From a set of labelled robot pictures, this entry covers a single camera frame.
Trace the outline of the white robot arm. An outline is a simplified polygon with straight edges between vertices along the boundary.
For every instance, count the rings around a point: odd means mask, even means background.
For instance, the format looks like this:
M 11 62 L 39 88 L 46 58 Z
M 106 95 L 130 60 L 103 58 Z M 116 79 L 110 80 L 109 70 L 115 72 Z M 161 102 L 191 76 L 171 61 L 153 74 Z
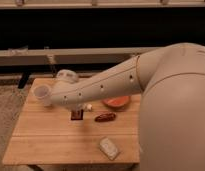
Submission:
M 179 43 L 133 57 L 90 79 L 54 85 L 69 106 L 140 93 L 140 171 L 205 171 L 205 46 Z

